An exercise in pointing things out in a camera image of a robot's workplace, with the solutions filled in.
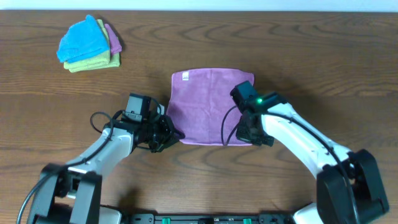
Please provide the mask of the purple microfiber cloth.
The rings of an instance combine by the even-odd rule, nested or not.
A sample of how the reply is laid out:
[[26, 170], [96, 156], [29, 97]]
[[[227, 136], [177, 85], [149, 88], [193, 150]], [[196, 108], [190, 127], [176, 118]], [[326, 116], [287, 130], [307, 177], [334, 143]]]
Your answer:
[[241, 113], [230, 111], [230, 96], [238, 84], [254, 83], [254, 74], [232, 68], [198, 68], [172, 75], [167, 107], [175, 128], [185, 137], [184, 144], [220, 146], [237, 125]]

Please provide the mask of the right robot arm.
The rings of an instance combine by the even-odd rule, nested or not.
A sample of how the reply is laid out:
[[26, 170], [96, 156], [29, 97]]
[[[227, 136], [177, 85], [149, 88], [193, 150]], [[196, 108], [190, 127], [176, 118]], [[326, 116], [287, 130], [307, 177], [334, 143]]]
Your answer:
[[255, 146], [281, 142], [314, 176], [317, 201], [285, 218], [288, 223], [370, 223], [389, 211], [375, 157], [353, 152], [305, 121], [276, 92], [259, 95], [249, 82], [230, 93], [241, 118], [237, 139]]

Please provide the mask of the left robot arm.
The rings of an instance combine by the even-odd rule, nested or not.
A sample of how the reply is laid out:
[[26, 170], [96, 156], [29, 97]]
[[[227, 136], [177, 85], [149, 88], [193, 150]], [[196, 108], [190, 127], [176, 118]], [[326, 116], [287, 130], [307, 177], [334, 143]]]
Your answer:
[[101, 204], [102, 182], [135, 148], [162, 152], [185, 137], [153, 98], [131, 93], [126, 109], [108, 116], [100, 137], [64, 165], [47, 164], [23, 204], [28, 223], [129, 223], [129, 215]]

